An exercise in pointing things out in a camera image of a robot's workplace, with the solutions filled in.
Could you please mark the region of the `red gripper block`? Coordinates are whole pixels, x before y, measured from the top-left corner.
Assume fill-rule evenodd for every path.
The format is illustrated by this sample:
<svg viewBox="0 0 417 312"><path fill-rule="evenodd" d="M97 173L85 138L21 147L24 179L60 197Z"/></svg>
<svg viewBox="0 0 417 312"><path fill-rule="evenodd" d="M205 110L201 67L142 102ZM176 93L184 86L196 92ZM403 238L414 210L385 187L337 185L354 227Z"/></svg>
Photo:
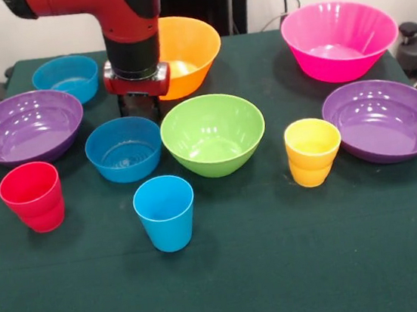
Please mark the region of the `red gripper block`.
<svg viewBox="0 0 417 312"><path fill-rule="evenodd" d="M118 107L121 117L129 116L125 94L140 94L150 96L152 114L155 123L162 121L159 97L168 93L170 84L169 63L159 62L156 71L146 79L123 79L113 72L110 62L103 65L103 84L110 94L118 95Z"/></svg>

